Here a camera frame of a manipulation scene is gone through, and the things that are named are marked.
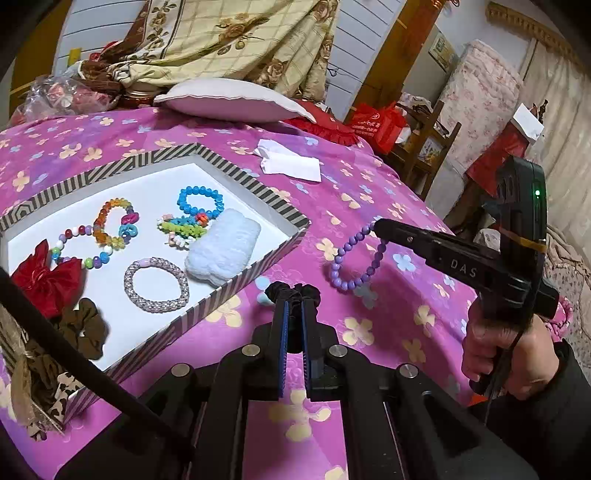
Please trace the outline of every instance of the brown scrunchie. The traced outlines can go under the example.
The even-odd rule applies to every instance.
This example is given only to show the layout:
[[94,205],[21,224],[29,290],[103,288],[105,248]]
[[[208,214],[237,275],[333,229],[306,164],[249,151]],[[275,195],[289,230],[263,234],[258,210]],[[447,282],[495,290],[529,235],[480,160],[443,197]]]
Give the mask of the brown scrunchie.
[[[54,327],[88,360],[98,360],[103,356],[108,331],[92,300],[80,299],[78,310],[64,309]],[[57,377],[65,370],[35,340],[30,339],[25,349],[28,366],[33,373],[31,393],[42,405],[51,406],[55,401]]]

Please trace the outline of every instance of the black sleeve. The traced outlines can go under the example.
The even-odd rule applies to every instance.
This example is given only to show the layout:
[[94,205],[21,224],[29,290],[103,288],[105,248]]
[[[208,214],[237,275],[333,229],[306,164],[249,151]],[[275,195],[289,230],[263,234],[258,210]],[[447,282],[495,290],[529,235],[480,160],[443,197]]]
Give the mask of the black sleeve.
[[[542,392],[520,401],[494,400],[488,428],[538,472],[541,480],[587,478],[591,459],[591,387],[570,345],[554,344],[556,376]],[[482,417],[485,404],[470,408]]]

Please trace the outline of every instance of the human hand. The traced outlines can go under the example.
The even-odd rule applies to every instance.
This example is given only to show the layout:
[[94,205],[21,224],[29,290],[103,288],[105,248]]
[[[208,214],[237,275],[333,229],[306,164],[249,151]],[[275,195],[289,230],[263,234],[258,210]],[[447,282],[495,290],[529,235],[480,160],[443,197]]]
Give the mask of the human hand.
[[[509,348],[517,332],[483,318],[479,300],[470,307],[468,319],[462,341],[462,372],[478,382],[481,374],[492,372],[497,347]],[[559,364],[550,332],[540,317],[534,315],[530,328],[513,350],[511,373],[504,387],[515,398],[525,400],[545,388],[556,375]]]

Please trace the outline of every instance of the purple beaded bracelet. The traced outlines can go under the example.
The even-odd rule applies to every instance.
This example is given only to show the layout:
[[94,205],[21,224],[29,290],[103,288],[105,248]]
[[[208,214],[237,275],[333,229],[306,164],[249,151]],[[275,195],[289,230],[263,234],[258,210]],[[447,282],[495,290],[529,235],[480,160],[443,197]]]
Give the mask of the purple beaded bracelet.
[[357,232],[354,236],[349,237],[349,241],[339,248],[338,255],[335,257],[335,261],[331,265],[330,278],[335,288],[339,288],[342,291],[354,290],[360,287],[365,282],[369,281],[370,277],[375,273],[379,267],[379,263],[384,258],[384,252],[386,251],[387,240],[381,239],[378,245],[378,251],[374,255],[374,261],[371,262],[371,266],[367,268],[365,273],[354,280],[344,281],[339,277],[340,266],[343,264],[345,254],[353,250],[353,246],[358,242],[362,242],[366,235],[374,229],[374,222],[364,226],[361,231]]

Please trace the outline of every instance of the bed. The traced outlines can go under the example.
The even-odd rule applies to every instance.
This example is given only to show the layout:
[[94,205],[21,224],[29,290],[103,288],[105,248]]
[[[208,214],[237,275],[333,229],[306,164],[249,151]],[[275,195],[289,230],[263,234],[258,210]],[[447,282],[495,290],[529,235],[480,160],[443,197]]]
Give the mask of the bed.
[[[261,138],[320,159],[322,182],[265,175],[260,158],[252,154]],[[467,310],[475,299],[471,288],[426,267],[422,259],[396,245],[388,246],[374,280],[359,291],[343,294],[328,282],[336,248],[374,219],[394,218],[449,233],[363,141],[343,147],[281,122],[210,121],[152,107],[50,118],[0,133],[0,212],[110,161],[194,142],[259,177],[307,215],[311,227],[299,247],[124,381],[124,388],[139,395],[178,362],[200,367],[248,343],[255,326],[271,321],[272,306],[264,290],[280,280],[320,289],[319,320],[336,328],[341,343],[388,367],[410,361],[451,396],[467,402],[470,390],[460,363]],[[361,272],[371,263],[379,241],[367,240],[347,257],[352,271]],[[245,479],[347,478],[339,404],[312,404],[305,397],[301,357],[290,355],[284,398],[279,403],[252,403],[249,408]],[[35,442],[14,422],[9,378],[4,365],[0,366],[0,419],[43,479],[52,479],[117,415],[114,408],[98,401],[68,424],[65,435],[51,432],[44,442]]]

